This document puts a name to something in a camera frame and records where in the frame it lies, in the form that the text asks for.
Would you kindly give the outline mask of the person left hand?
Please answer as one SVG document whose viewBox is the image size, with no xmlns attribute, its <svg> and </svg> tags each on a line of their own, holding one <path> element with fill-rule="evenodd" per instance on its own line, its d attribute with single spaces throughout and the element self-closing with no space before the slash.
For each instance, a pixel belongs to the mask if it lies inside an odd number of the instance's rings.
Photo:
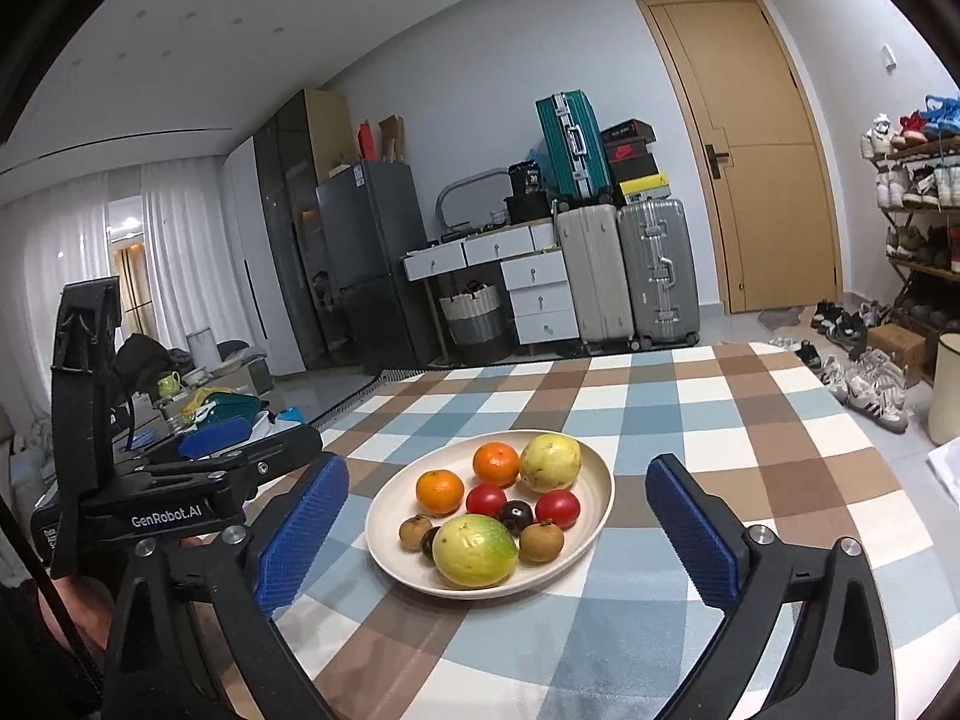
<svg viewBox="0 0 960 720">
<path fill-rule="evenodd" d="M 105 656 L 114 611 L 106 587 L 87 577 L 54 578 L 52 583 L 85 647 L 96 658 Z"/>
</svg>

